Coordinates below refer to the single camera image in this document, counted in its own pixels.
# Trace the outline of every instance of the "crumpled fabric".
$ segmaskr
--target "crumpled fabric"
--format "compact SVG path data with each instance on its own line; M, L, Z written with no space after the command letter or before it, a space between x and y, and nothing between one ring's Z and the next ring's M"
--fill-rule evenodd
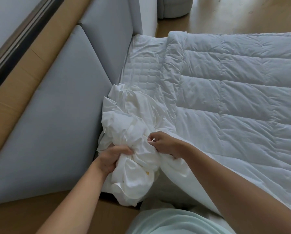
M108 175L102 187L103 192L112 193L121 205L136 206L151 188L159 167L188 194L188 189L195 190L190 188L192 185L200 186L201 193L205 193L182 158L174 159L169 154L158 153L147 142L149 134L156 131L186 140L175 133L175 125L167 111L139 87L123 84L112 86L108 98L105 97L103 101L102 126L98 152L107 149L111 143L128 145L134 151L133 155L120 155L115 170ZM210 209L216 212L206 193L204 196L209 199Z

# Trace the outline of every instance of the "hand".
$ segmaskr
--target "hand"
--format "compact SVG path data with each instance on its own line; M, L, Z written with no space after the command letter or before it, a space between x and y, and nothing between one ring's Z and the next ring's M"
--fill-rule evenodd
M177 154L177 146L181 144L181 140L176 139L162 131L153 132L148 137L148 143L156 148L160 153L171 154L175 158L180 156Z
M121 153L132 155L134 152L127 145L117 146L111 144L99 155L99 157L96 158L95 161L97 162L98 167L101 169L101 171L108 175L109 173L112 173L116 168L115 164Z

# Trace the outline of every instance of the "bed frame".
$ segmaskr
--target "bed frame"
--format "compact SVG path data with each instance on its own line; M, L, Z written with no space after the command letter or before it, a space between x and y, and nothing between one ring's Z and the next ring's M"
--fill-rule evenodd
M139 0L90 1L65 0L0 86L1 219L34 200L53 210L93 160L102 100L142 24Z

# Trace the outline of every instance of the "gray upholstered chair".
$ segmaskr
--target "gray upholstered chair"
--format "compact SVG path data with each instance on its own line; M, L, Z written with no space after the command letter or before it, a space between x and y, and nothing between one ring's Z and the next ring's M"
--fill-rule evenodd
M176 18L186 15L192 8L193 0L157 0L157 17Z

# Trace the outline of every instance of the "quilted mattress topper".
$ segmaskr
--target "quilted mattress topper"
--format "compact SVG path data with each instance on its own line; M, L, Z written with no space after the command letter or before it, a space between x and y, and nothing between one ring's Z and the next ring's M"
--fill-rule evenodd
M121 83L160 94L179 136L291 209L291 33L137 35Z

